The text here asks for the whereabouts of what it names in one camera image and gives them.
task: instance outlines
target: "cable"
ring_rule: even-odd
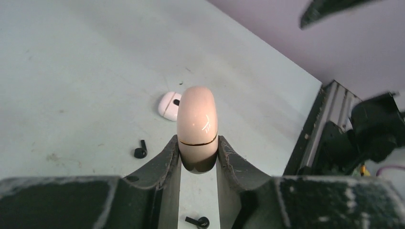
[[[375,173],[375,176],[376,177],[380,176],[381,173],[386,169],[400,169],[400,170],[405,171],[405,166],[383,166],[377,170],[377,173]]]

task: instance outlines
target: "blurry black object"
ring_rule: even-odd
[[[405,228],[404,202],[382,179],[271,177],[218,138],[221,229]],[[0,182],[0,228],[177,229],[180,177],[175,135],[124,178],[6,179]]]
[[[376,0],[313,0],[301,16],[299,27],[307,28],[309,25],[350,8],[358,7]]]
[[[394,96],[385,93],[357,104],[346,132],[327,122],[311,175],[350,175],[364,161],[380,163],[405,146],[404,114]]]

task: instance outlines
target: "table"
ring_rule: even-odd
[[[161,96],[194,85],[219,134],[280,176],[321,85],[203,0],[2,0],[0,41],[0,178],[125,176],[176,134]],[[219,228],[215,168],[183,169],[180,195],[179,228]]]

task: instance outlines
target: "purple cable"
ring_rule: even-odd
[[[405,171],[405,166],[383,166],[377,170],[375,176],[378,177],[386,169],[400,169]]]

